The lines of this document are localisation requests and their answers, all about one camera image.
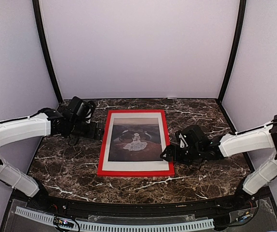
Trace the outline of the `printed photo of painting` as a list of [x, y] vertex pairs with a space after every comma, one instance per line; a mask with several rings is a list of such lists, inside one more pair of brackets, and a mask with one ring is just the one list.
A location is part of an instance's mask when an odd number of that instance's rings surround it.
[[109, 162], [162, 161], [162, 140], [156, 117], [114, 118]]

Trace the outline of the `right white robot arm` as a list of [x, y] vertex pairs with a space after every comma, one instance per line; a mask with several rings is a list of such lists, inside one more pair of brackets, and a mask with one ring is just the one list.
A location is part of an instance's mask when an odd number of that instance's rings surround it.
[[165, 161], [189, 165], [195, 160], [223, 160], [241, 153], [252, 156], [267, 153], [255, 171], [237, 187], [230, 200], [235, 210], [242, 209], [250, 196], [277, 178], [277, 115], [261, 126], [212, 139], [198, 125], [179, 130], [175, 136], [177, 145], [168, 145], [160, 155]]

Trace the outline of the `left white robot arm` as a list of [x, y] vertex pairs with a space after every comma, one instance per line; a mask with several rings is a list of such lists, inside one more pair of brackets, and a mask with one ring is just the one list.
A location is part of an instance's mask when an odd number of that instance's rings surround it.
[[27, 175], [27, 165], [40, 139], [61, 135], [75, 145], [80, 138], [101, 140], [104, 127], [92, 121], [96, 104], [73, 97], [62, 110], [42, 108], [33, 115], [0, 121], [0, 181], [18, 190], [42, 211], [52, 207], [52, 199], [42, 183]]

